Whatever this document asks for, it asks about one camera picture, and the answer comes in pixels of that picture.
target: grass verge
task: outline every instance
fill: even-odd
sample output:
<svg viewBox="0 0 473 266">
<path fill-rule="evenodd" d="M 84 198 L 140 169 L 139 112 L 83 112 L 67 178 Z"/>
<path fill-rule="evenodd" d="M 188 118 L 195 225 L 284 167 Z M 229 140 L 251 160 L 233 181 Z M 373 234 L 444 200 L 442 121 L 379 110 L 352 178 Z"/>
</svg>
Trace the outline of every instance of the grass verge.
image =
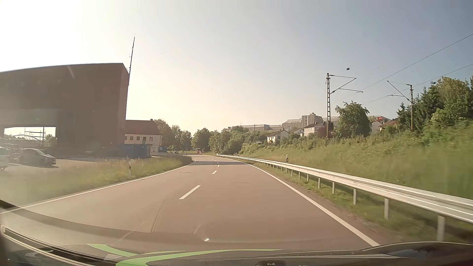
<svg viewBox="0 0 473 266">
<path fill-rule="evenodd" d="M 163 173 L 190 163 L 192 158 L 187 156 L 131 160 L 129 177 L 128 160 L 108 160 L 89 167 L 59 168 L 53 173 L 27 178 L 2 178 L 1 199 L 23 205 Z"/>
</svg>

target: guardrail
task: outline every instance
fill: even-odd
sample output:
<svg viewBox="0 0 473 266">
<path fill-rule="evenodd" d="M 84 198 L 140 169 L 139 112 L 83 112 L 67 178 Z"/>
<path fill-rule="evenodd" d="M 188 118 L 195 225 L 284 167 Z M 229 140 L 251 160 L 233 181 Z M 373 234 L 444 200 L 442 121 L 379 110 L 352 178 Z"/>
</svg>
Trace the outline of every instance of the guardrail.
<svg viewBox="0 0 473 266">
<path fill-rule="evenodd" d="M 284 162 L 223 154 L 217 154 L 217 156 L 228 159 L 263 163 L 268 166 L 273 166 L 273 168 L 276 167 L 276 169 L 281 168 L 281 171 L 285 168 L 286 172 L 289 169 L 291 170 L 291 175 L 294 171 L 298 172 L 299 178 L 301 173 L 306 174 L 307 180 L 309 179 L 309 175 L 315 176 L 318 177 L 318 188 L 320 188 L 321 179 L 328 180 L 332 182 L 332 193 L 335 193 L 335 184 L 342 184 L 351 187 L 353 188 L 353 204 L 356 204 L 357 202 L 357 189 L 382 196 L 385 198 L 385 219 L 389 218 L 389 200 L 396 200 L 435 212 L 438 214 L 437 241 L 443 241 L 444 239 L 445 216 L 473 224 L 473 200 L 470 199 Z"/>
</svg>

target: sky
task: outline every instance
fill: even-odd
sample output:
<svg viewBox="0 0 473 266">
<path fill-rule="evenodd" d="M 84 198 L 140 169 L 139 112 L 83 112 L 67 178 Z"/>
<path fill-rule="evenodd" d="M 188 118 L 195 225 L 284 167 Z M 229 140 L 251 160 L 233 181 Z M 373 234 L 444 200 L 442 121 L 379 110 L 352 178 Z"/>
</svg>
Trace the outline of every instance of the sky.
<svg viewBox="0 0 473 266">
<path fill-rule="evenodd" d="M 192 133 L 281 124 L 326 116 L 327 73 L 356 77 L 345 88 L 363 90 L 472 34 L 471 10 L 470 0 L 0 0 L 0 71 L 129 67 L 135 36 L 127 119 L 161 118 Z M 419 84 L 467 66 L 472 47 L 473 36 L 388 80 Z M 333 77 L 331 87 L 347 81 Z M 395 92 L 384 80 L 364 93 L 338 90 L 332 115 L 353 100 L 395 118 L 405 99 L 373 101 Z"/>
</svg>

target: grass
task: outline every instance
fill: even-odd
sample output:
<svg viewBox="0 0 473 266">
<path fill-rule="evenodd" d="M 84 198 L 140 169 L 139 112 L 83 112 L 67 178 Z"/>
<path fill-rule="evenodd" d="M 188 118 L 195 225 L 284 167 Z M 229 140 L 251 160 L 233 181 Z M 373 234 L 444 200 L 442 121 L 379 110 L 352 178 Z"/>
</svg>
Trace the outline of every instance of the grass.
<svg viewBox="0 0 473 266">
<path fill-rule="evenodd" d="M 473 199 L 473 126 L 431 130 L 422 136 L 402 133 L 389 138 L 348 139 L 312 149 L 264 148 L 242 156 L 285 162 L 354 175 Z M 405 240 L 435 240 L 437 215 L 406 204 L 391 202 L 391 217 L 383 218 L 383 199 L 358 192 L 359 203 L 352 204 L 352 189 L 317 182 L 299 182 L 284 173 L 279 176 L 314 191 L 341 208 L 400 233 Z M 446 240 L 471 242 L 473 226 L 447 218 Z"/>
<path fill-rule="evenodd" d="M 16 205 L 28 204 L 166 172 L 191 162 L 187 156 L 131 160 L 131 177 L 127 160 L 108 160 L 91 167 L 59 168 L 28 178 L 3 178 L 2 199 L 14 199 L 10 203 Z"/>
</svg>

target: white house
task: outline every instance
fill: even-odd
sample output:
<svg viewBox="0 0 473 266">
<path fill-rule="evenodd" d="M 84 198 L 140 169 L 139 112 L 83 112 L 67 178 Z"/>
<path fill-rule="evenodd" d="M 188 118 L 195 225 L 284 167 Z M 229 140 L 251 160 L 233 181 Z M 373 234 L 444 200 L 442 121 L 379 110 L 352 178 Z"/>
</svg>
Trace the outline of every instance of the white house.
<svg viewBox="0 0 473 266">
<path fill-rule="evenodd" d="M 304 127 L 304 135 L 302 135 L 302 136 L 309 136 L 309 134 L 313 134 L 315 131 L 317 131 L 320 128 L 323 128 L 323 127 L 324 127 L 323 123 L 310 124 L 310 125 Z"/>
<path fill-rule="evenodd" d="M 268 143 L 280 142 L 283 138 L 289 138 L 289 132 L 286 130 L 279 130 L 268 135 Z"/>
<path fill-rule="evenodd" d="M 298 128 L 296 130 L 293 130 L 292 133 L 299 134 L 301 137 L 304 136 L 304 130 L 301 128 Z"/>
<path fill-rule="evenodd" d="M 390 121 L 389 118 L 384 116 L 376 116 L 374 120 L 369 122 L 369 126 L 371 127 L 371 135 L 377 134 L 380 131 L 379 126 Z"/>
<path fill-rule="evenodd" d="M 161 146 L 163 136 L 151 120 L 125 120 L 125 144 L 151 144 Z"/>
</svg>

